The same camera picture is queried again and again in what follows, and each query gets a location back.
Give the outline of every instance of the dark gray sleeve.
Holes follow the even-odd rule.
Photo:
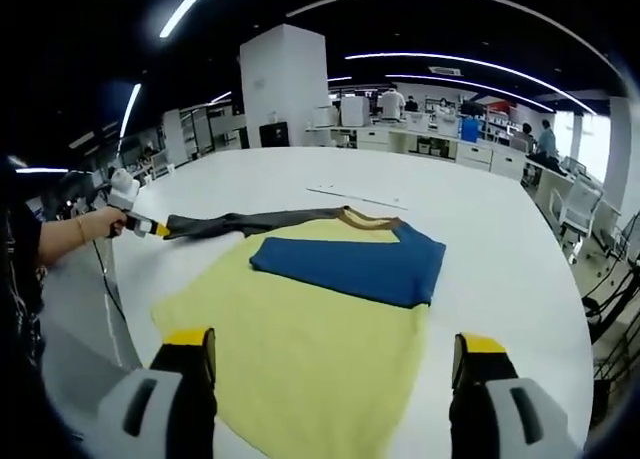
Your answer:
[[[171,215],[167,221],[170,234],[165,240],[188,237],[205,239],[218,237],[229,232],[242,232],[245,237],[273,231],[281,227],[296,226],[315,219],[335,219],[343,208],[307,209],[303,211],[280,211],[263,214],[243,215],[230,213],[215,219],[192,219]]]

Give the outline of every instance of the bracelet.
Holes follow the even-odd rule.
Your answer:
[[[84,228],[82,227],[82,221],[80,220],[80,216],[76,217],[76,224],[78,224],[78,229],[80,229],[80,235],[82,236],[82,244],[86,244],[87,236],[84,235]]]

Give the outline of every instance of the air vent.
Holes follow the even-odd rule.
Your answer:
[[[443,76],[462,76],[460,69],[454,69],[452,67],[430,66],[429,70],[434,74],[441,74]]]

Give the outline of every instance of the ceiling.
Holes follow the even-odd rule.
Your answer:
[[[550,92],[511,74],[445,60],[344,60],[348,54],[429,52],[497,63],[566,91],[623,94],[616,73],[584,45],[489,0],[343,0],[292,18],[286,14],[319,0],[200,0],[161,40],[159,31],[181,1],[12,0],[18,12],[8,32],[6,147],[32,164],[73,165],[79,157],[68,144],[120,121],[138,82],[143,88],[129,132],[156,125],[166,110],[229,90],[238,99],[240,45],[283,22],[325,35],[330,77],[380,82],[385,74],[429,74],[428,66],[445,65],[460,68],[465,80],[525,97]],[[621,27],[631,21],[631,0],[511,1],[561,23],[612,61],[635,66],[633,38],[625,39]],[[607,112],[606,102],[593,107]]]

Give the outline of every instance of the human hand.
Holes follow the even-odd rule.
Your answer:
[[[116,236],[122,234],[122,230],[127,222],[127,216],[120,209],[115,207],[103,207],[97,211],[84,214],[78,218],[85,239],[91,241],[98,237],[109,237],[111,227],[115,230]]]

